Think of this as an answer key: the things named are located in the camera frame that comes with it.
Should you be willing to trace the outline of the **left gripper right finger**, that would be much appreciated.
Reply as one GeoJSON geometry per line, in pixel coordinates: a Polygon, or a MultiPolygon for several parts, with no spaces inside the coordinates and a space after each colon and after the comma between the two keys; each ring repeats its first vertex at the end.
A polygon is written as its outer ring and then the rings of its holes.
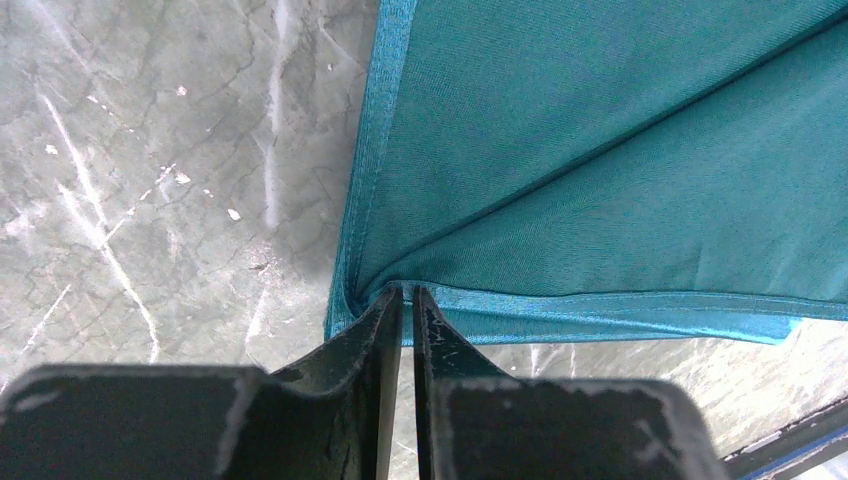
{"type": "Polygon", "coordinates": [[[516,378],[412,295],[424,479],[723,479],[705,422],[674,384],[516,378]]]}

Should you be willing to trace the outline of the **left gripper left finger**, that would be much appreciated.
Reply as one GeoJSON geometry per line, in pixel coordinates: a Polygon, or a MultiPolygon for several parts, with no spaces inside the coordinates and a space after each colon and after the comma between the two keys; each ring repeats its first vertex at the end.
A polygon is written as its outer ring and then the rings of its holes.
{"type": "Polygon", "coordinates": [[[5,479],[383,479],[403,300],[258,367],[52,364],[1,397],[5,479]]]}

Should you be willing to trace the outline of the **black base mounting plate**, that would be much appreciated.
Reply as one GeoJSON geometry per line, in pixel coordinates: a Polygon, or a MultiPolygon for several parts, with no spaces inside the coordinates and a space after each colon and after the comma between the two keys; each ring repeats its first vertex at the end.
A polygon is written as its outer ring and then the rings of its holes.
{"type": "Polygon", "coordinates": [[[798,479],[847,465],[847,399],[836,400],[723,457],[732,479],[798,479]]]}

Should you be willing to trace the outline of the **teal cloth napkin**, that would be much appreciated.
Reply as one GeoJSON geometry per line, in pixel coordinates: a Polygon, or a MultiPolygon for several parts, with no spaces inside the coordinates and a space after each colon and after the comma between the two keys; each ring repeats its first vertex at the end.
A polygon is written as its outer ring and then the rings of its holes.
{"type": "Polygon", "coordinates": [[[481,344],[847,317],[843,1],[383,1],[325,333],[481,344]]]}

